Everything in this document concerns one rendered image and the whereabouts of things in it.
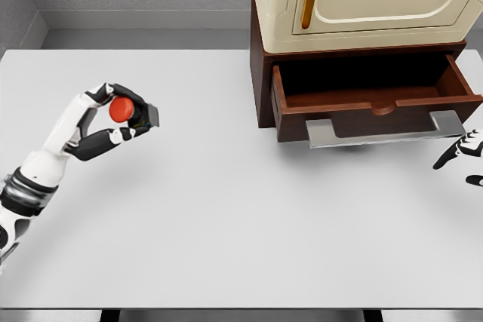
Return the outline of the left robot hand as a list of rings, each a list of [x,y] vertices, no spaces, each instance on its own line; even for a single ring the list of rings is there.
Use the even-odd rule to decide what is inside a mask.
[[[51,152],[73,155],[81,161],[88,161],[147,133],[152,127],[131,128],[125,122],[124,127],[107,128],[88,134],[97,110],[109,106],[117,96],[128,97],[138,104],[147,103],[141,96],[120,84],[101,84],[74,97],[55,124],[44,147]]]

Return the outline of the brown wooden drawer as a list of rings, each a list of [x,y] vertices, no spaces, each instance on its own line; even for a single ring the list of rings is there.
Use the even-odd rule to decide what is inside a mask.
[[[320,119],[338,137],[430,131],[430,112],[454,110],[465,122],[483,103],[443,53],[280,63],[271,98],[280,142],[307,140],[306,121]]]

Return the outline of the red button switch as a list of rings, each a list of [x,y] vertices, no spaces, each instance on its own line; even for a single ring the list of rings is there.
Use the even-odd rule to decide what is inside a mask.
[[[114,97],[109,104],[109,116],[114,122],[127,122],[131,128],[159,126],[158,109],[154,105],[138,104],[128,97]]]

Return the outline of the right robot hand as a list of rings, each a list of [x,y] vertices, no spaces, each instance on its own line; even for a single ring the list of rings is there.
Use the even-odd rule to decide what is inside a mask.
[[[474,129],[462,135],[442,153],[432,168],[441,169],[450,160],[460,155],[483,158],[483,129]]]

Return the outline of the brown wooden cabinet base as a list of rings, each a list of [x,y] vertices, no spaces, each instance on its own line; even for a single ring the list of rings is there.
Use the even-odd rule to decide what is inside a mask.
[[[261,128],[273,127],[275,119],[272,115],[272,101],[269,98],[272,80],[272,68],[275,63],[299,60],[320,60],[340,57],[347,60],[350,57],[375,57],[413,54],[418,59],[425,55],[443,56],[450,61],[450,67],[455,69],[456,78],[463,86],[462,96],[453,95],[453,98],[461,102],[469,102],[474,98],[466,79],[456,66],[455,60],[459,57],[466,46],[464,40],[456,43],[441,44],[417,44],[377,48],[342,48],[334,51],[302,51],[281,54],[271,54],[264,49],[260,31],[260,22],[257,13],[256,0],[251,0],[251,43],[250,43],[250,68],[254,98],[257,109],[258,125]]]

